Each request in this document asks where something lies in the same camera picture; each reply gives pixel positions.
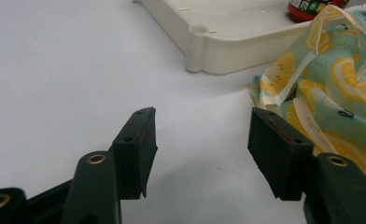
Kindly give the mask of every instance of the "white table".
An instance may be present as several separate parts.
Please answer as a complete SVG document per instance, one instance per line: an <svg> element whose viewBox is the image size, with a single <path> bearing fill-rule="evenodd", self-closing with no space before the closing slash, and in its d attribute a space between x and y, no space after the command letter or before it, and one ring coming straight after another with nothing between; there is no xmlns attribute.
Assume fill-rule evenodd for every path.
<svg viewBox="0 0 366 224"><path fill-rule="evenodd" d="M154 106L148 197L122 201L124 223L304 223L303 202L276 200L246 149L247 86L264 68L191 74L128 0L0 0L0 188L31 198L63 183Z"/></svg>

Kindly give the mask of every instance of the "cloth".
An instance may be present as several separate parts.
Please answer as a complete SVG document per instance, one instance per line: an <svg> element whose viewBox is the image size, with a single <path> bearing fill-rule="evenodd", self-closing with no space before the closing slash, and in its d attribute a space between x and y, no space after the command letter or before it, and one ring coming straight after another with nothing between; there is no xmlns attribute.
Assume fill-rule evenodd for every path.
<svg viewBox="0 0 366 224"><path fill-rule="evenodd" d="M340 154L366 174L366 5L325 7L249 92L311 139L315 154Z"/></svg>

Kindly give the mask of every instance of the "lemon pattern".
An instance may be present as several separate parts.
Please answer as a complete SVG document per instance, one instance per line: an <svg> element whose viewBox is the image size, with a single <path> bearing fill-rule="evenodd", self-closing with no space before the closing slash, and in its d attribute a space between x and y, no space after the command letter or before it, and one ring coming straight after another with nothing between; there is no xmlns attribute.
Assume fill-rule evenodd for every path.
<svg viewBox="0 0 366 224"><path fill-rule="evenodd" d="M366 174L366 7L324 7L249 92L311 139L314 154L338 153Z"/></svg>

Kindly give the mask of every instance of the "beige plastic tray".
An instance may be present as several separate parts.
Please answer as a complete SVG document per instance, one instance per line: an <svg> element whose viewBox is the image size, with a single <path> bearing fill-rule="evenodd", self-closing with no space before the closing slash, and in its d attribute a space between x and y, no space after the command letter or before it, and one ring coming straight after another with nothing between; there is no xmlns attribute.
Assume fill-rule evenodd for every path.
<svg viewBox="0 0 366 224"><path fill-rule="evenodd" d="M303 32L288 0L138 0L186 55L191 72L228 74L276 60Z"/></svg>

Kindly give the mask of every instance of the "red jar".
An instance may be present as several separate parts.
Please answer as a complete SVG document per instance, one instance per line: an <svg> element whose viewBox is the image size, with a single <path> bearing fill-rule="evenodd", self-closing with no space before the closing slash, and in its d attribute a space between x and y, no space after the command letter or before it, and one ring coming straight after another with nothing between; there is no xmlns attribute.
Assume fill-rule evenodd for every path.
<svg viewBox="0 0 366 224"><path fill-rule="evenodd" d="M311 21L325 6L345 8L348 2L349 0L289 0L288 10L302 20Z"/></svg>

